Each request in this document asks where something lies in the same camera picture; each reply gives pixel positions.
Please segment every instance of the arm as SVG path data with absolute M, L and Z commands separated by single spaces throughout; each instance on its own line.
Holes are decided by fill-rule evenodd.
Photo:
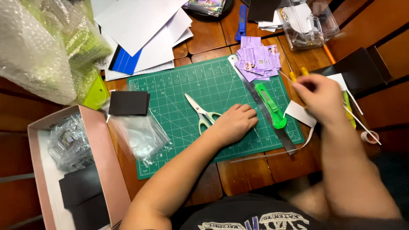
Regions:
M 203 169 L 222 147 L 239 141 L 257 124 L 256 115 L 249 105 L 236 104 L 226 111 L 146 182 L 133 199 L 121 229 L 172 229 L 170 217 L 186 200 Z
M 304 85 L 314 85 L 313 92 Z M 293 84 L 311 113 L 323 125 L 322 169 L 330 209 L 341 217 L 401 218 L 367 158 L 357 132 L 345 116 L 337 82 L 321 75 L 302 77 Z

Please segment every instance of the pink box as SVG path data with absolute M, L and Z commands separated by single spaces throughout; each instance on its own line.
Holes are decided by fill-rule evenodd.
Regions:
M 105 196 L 111 229 L 114 229 L 119 226 L 128 211 L 130 197 L 105 116 L 101 112 L 81 105 L 65 108 L 28 125 L 31 160 L 45 228 L 48 230 L 75 229 L 71 213 L 64 208 L 58 182 L 67 172 L 57 169 L 56 163 L 47 151 L 47 141 L 51 125 L 59 123 L 76 112 L 81 112 L 84 121 Z

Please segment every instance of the scissors blade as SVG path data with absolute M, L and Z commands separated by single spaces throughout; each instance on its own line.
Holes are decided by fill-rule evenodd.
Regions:
M 187 98 L 187 101 L 190 103 L 190 105 L 195 109 L 195 111 L 199 114 L 206 114 L 206 111 L 204 111 L 196 102 L 191 98 L 187 93 L 184 94 L 185 97 Z

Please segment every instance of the blue utility knife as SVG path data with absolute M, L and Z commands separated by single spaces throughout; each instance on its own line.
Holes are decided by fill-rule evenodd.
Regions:
M 238 21 L 237 33 L 234 36 L 236 41 L 241 40 L 241 36 L 246 36 L 246 22 L 247 22 L 247 6 L 242 4 L 240 6 L 240 18 Z

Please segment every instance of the green utility knife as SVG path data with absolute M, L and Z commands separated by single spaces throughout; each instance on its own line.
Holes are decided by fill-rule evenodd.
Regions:
M 254 86 L 254 89 L 258 95 L 263 99 L 265 106 L 270 112 L 271 118 L 273 119 L 273 127 L 276 129 L 282 129 L 287 124 L 287 118 L 283 118 L 284 115 L 278 106 L 274 103 L 270 94 L 268 94 L 267 89 L 263 83 L 258 83 Z

